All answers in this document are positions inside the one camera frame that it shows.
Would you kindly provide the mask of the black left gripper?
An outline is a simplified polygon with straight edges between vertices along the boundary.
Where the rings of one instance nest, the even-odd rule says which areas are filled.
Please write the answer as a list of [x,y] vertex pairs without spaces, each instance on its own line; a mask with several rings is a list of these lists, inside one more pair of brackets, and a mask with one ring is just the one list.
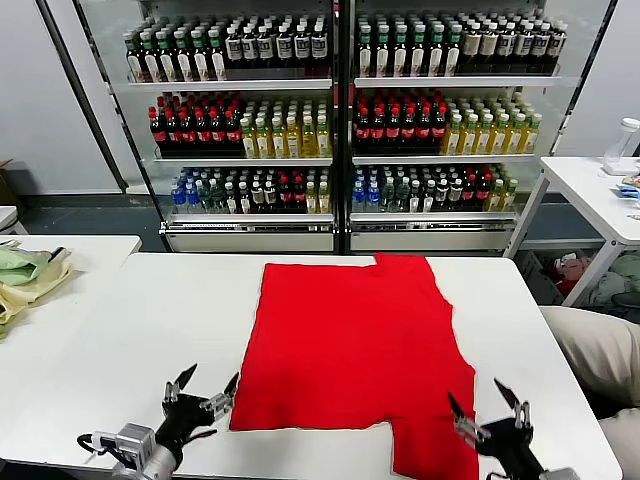
[[195,439],[217,433],[212,428],[215,415],[226,415],[233,406],[240,374],[236,372],[221,393],[211,398],[181,393],[197,368],[193,364],[165,385],[162,409],[164,420],[155,433],[163,446],[185,446]]

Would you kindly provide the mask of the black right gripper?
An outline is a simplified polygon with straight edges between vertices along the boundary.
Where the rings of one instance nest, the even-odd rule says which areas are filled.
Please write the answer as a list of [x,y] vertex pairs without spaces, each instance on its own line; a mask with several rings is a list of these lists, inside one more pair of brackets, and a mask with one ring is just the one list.
[[494,457],[501,464],[531,464],[534,456],[530,450],[533,439],[530,404],[521,402],[514,391],[500,382],[494,383],[504,398],[514,417],[478,425],[467,417],[451,392],[448,400],[453,414],[456,432],[469,445],[476,445],[476,451],[482,456]]

